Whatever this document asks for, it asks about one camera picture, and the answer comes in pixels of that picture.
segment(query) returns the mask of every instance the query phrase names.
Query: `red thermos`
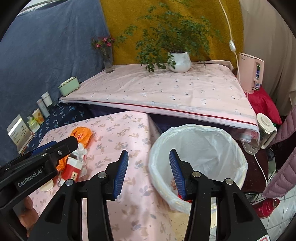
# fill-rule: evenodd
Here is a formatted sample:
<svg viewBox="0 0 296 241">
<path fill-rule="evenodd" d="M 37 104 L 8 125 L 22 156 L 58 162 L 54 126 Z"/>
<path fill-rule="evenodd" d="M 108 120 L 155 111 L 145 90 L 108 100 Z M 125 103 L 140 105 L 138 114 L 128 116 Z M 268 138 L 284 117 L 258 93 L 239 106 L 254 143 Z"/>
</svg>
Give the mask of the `red thermos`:
<svg viewBox="0 0 296 241">
<path fill-rule="evenodd" d="M 265 200 L 253 205 L 258 217 L 266 218 L 279 205 L 280 200 L 273 198 L 266 198 Z"/>
</svg>

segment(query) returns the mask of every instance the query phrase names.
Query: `mustard yellow fabric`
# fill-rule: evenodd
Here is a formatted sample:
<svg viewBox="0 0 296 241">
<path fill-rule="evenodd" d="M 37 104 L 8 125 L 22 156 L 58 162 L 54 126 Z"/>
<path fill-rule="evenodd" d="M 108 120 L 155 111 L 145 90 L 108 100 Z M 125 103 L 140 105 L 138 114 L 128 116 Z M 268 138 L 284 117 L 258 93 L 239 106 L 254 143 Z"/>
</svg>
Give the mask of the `mustard yellow fabric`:
<svg viewBox="0 0 296 241">
<path fill-rule="evenodd" d="M 128 37 L 126 43 L 120 44 L 119 47 L 113 47 L 113 64 L 135 64 L 137 63 L 136 42 L 141 39 L 142 29 L 148 28 L 148 22 L 136 19 L 147 14 L 147 9 L 151 5 L 158 6 L 160 0 L 101 0 L 101 5 L 107 21 L 109 31 L 113 37 L 123 33 L 130 24 L 138 26 L 132 37 Z M 204 16 L 208 19 L 213 28 L 218 29 L 222 35 L 222 42 L 217 38 L 209 38 L 211 60 L 229 60 L 236 67 L 235 55 L 229 49 L 229 28 L 226 18 L 218 0 L 193 0 L 191 7 L 172 2 L 172 0 L 162 0 L 168 4 L 173 11 L 180 10 L 185 16 L 191 16 L 194 19 L 200 19 Z M 232 38 L 235 40 L 237 53 L 243 50 L 243 21 L 239 0 L 221 0 L 227 13 Z"/>
</svg>

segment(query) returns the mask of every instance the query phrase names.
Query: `trash can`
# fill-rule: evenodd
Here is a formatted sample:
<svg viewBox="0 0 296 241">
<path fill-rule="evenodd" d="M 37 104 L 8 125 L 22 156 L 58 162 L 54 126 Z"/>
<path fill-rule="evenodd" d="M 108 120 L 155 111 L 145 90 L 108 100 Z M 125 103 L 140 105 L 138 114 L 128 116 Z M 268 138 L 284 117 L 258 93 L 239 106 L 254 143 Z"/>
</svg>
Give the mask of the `trash can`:
<svg viewBox="0 0 296 241">
<path fill-rule="evenodd" d="M 172 185 L 173 173 L 169 153 L 176 149 L 182 161 L 209 179 L 223 181 L 231 178 L 242 188 L 248 163 L 236 141 L 224 130 L 195 124 L 172 127 L 154 143 L 149 154 L 152 184 L 173 210 L 190 213 L 191 203 L 178 197 Z M 212 198 L 212 213 L 216 199 Z"/>
</svg>

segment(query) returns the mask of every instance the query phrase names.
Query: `electric kettle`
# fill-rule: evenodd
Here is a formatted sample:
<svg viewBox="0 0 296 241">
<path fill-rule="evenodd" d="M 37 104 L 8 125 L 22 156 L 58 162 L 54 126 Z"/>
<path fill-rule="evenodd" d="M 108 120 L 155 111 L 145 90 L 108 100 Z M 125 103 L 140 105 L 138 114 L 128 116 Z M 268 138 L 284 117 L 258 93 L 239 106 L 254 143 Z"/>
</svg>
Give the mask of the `electric kettle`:
<svg viewBox="0 0 296 241">
<path fill-rule="evenodd" d="M 265 149 L 276 136 L 277 129 L 266 115 L 258 113 L 256 117 L 260 132 L 259 147 Z"/>
<path fill-rule="evenodd" d="M 256 117 L 260 132 L 259 141 L 255 139 L 252 139 L 250 143 L 242 141 L 242 146 L 244 150 L 250 155 L 256 154 L 260 150 L 260 148 L 267 148 L 277 134 L 277 129 L 274 127 L 272 121 L 266 115 L 258 113 Z"/>
</svg>

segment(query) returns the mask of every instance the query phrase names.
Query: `orange plastic bag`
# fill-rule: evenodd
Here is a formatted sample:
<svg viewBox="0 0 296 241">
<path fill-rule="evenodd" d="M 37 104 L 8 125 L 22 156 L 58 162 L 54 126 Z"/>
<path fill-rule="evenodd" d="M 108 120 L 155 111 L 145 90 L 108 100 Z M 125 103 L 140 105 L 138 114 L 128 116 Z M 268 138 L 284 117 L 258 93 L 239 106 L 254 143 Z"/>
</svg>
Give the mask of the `orange plastic bag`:
<svg viewBox="0 0 296 241">
<path fill-rule="evenodd" d="M 83 144 L 84 148 L 86 148 L 91 135 L 92 135 L 92 132 L 90 129 L 88 129 L 87 127 L 79 126 L 72 131 L 70 136 L 74 136 L 78 140 L 78 143 Z M 65 169 L 68 156 L 69 155 L 59 160 L 59 164 L 57 165 L 58 171 L 62 171 Z"/>
</svg>

